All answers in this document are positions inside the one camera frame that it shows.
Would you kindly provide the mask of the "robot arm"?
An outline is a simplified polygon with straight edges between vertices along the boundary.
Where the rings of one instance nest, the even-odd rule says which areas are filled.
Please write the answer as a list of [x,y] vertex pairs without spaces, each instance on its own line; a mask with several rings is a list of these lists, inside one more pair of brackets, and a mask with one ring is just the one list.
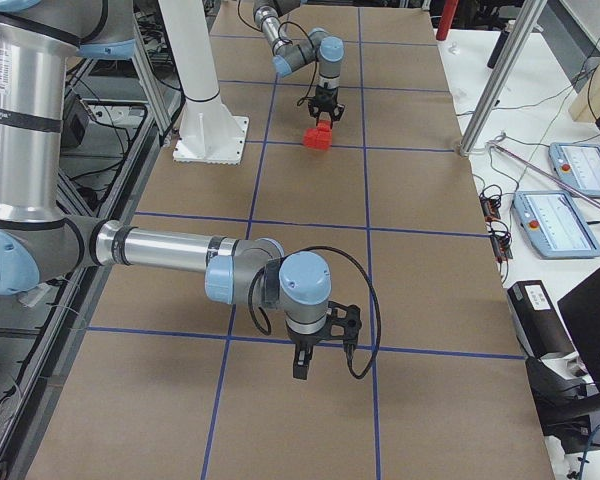
[[[57,181],[63,130],[66,61],[131,59],[136,47],[133,1],[0,1],[0,295],[33,289],[82,267],[145,265],[205,273],[209,299],[248,304],[252,321],[264,335],[271,324],[264,309],[285,313],[295,344],[293,377],[306,380],[313,348],[321,341],[342,342],[348,369],[361,328],[360,309],[330,301],[331,273],[316,250],[340,254],[368,280],[349,254],[328,246],[284,254],[272,239],[238,240],[223,236],[138,229],[116,220],[64,214],[57,206]],[[248,118],[231,115],[222,103],[202,6],[194,1],[161,1],[175,60],[185,46],[193,60],[178,66],[185,110],[178,160],[239,163]],[[314,29],[300,44],[287,44],[279,17],[301,1],[257,1],[256,25],[274,47],[276,70],[288,75],[317,62],[320,82],[309,100],[314,118],[323,111],[333,120],[337,103],[342,41]]]
[[306,94],[300,103],[307,102],[309,115],[316,121],[327,114],[333,126],[345,111],[338,101],[344,43],[323,28],[306,32],[295,22],[284,19],[302,4],[303,1],[255,1],[252,10],[255,28],[271,47],[272,63],[279,77],[288,77],[309,64],[316,66],[318,81],[314,94]]

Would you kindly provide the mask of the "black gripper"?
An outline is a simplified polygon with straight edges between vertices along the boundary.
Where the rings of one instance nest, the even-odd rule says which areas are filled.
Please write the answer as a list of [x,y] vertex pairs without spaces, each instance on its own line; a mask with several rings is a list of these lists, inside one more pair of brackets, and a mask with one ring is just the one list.
[[338,88],[317,85],[314,96],[308,100],[307,106],[309,115],[315,120],[315,123],[320,121],[322,113],[329,113],[330,128],[333,128],[344,114],[344,105],[338,103]]
[[287,334],[295,343],[292,375],[294,379],[308,378],[313,346],[321,342],[340,341],[344,348],[356,348],[362,327],[361,310],[355,305],[343,305],[335,301],[328,302],[326,315],[322,322],[311,325],[313,332],[300,332],[287,321]]

